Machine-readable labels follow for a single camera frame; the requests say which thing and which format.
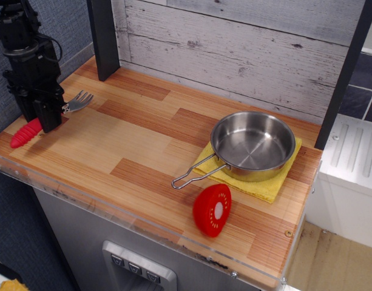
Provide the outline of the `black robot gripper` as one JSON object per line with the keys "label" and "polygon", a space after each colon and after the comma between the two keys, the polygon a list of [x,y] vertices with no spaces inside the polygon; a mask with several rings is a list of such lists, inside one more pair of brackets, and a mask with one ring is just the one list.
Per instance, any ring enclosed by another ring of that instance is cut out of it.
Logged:
{"label": "black robot gripper", "polygon": [[26,121],[38,117],[45,133],[61,125],[64,90],[58,84],[61,70],[52,41],[32,41],[16,50],[5,48],[3,54],[12,67],[3,76]]}

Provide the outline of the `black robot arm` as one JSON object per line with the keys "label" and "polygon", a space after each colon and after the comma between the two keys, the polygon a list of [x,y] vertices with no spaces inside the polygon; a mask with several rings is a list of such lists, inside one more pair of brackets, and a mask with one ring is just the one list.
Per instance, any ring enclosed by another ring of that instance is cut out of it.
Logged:
{"label": "black robot arm", "polygon": [[62,52],[39,32],[38,14],[28,1],[0,1],[0,42],[11,69],[3,73],[8,90],[27,121],[38,119],[48,133],[62,123],[64,90],[58,83]]}

